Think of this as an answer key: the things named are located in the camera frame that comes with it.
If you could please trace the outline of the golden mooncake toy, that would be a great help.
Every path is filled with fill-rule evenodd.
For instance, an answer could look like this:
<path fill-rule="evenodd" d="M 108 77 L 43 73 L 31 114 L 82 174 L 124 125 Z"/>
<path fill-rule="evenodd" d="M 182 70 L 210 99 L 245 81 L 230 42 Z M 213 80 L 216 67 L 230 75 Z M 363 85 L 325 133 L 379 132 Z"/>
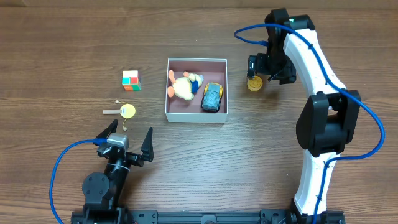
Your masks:
<path fill-rule="evenodd" d="M 250 91 L 259 91 L 263 86 L 262 78 L 259 76 L 255 76 L 254 78 L 248 78 L 247 80 L 247 88 Z"/>

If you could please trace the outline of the yellow rattle drum wooden handle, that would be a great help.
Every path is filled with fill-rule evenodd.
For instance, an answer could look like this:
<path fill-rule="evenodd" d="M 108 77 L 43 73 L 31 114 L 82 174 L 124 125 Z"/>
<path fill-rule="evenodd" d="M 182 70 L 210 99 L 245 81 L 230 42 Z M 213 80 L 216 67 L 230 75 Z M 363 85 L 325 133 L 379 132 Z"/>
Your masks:
<path fill-rule="evenodd" d="M 125 122 L 129 119 L 131 119 L 135 113 L 136 113 L 136 108 L 129 103 L 123 102 L 116 100 L 116 104 L 120 104 L 121 107 L 120 109 L 116 110 L 103 110 L 103 114 L 108 115 L 108 114 L 119 114 L 124 118 L 124 121 L 122 123 L 123 131 L 127 131 L 127 127 L 125 127 Z"/>

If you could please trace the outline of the yellow grey toy truck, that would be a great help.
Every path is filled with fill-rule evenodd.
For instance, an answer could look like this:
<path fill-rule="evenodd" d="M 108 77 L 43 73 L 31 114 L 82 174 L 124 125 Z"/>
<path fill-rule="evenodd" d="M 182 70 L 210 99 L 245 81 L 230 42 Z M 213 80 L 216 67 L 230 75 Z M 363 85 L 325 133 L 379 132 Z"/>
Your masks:
<path fill-rule="evenodd" d="M 222 97 L 222 85 L 214 82 L 207 83 L 201 101 L 201 108 L 207 112 L 217 113 L 220 110 Z"/>

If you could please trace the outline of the colourful puzzle cube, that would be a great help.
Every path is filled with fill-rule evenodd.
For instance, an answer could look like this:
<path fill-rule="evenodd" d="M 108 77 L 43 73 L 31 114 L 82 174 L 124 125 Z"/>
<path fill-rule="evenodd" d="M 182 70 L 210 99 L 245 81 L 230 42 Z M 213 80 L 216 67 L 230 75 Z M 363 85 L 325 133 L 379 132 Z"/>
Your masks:
<path fill-rule="evenodd" d="M 138 70 L 128 70 L 122 72 L 122 86 L 126 91 L 141 90 L 141 82 Z"/>

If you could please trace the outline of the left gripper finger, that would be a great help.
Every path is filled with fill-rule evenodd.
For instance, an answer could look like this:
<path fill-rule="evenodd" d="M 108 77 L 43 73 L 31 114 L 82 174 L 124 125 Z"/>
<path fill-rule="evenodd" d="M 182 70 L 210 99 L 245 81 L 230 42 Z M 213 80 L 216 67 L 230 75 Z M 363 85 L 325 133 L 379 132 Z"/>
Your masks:
<path fill-rule="evenodd" d="M 118 121 L 114 119 L 114 121 L 99 135 L 97 135 L 96 139 L 107 139 L 111 133 L 115 133 L 117 130 Z"/>
<path fill-rule="evenodd" d="M 142 151 L 142 159 L 144 161 L 149 161 L 152 162 L 154 158 L 154 150 L 153 150 L 153 127 L 150 127 L 146 137 L 144 139 L 144 142 L 142 143 L 141 146 L 141 151 Z"/>

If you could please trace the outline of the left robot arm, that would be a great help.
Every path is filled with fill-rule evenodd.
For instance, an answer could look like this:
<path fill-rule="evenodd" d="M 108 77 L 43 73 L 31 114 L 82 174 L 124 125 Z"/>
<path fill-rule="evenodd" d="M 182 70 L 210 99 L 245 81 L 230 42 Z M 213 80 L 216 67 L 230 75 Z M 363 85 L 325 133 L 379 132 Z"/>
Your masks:
<path fill-rule="evenodd" d="M 81 214 L 73 213 L 72 223 L 134 223 L 127 207 L 119 204 L 127 175 L 131 166 L 142 167 L 153 161 L 153 128 L 149 128 L 141 146 L 141 154 L 129 152 L 129 140 L 116 132 L 115 119 L 104 131 L 95 137 L 97 154 L 108 160 L 103 172 L 94 172 L 82 184 L 85 204 Z"/>

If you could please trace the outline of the white plush duck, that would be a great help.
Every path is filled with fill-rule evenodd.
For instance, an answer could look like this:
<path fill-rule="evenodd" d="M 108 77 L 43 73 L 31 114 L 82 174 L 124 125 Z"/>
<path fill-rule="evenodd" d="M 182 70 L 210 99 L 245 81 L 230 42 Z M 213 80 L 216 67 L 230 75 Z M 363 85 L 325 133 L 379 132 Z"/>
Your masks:
<path fill-rule="evenodd" d="M 190 72 L 184 72 L 183 77 L 175 79 L 173 70 L 169 70 L 168 78 L 172 82 L 172 85 L 167 88 L 168 97 L 177 96 L 186 101 L 194 99 L 204 81 L 203 75 Z"/>

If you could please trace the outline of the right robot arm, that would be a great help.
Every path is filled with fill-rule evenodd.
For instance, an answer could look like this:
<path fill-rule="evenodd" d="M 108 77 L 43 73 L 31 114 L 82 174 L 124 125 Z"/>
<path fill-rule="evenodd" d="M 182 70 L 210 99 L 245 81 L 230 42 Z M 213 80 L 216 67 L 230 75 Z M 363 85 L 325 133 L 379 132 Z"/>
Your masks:
<path fill-rule="evenodd" d="M 329 212 L 326 196 L 337 158 L 352 141 L 359 113 L 359 92 L 347 90 L 334 74 L 320 49 L 315 26 L 308 15 L 290 17 L 285 8 L 274 9 L 264 19 L 266 53 L 248 58 L 248 88 L 268 75 L 281 85 L 300 78 L 307 102 L 296 124 L 296 136 L 304 150 L 300 185 L 292 199 L 287 223 L 331 223 L 342 212 Z"/>

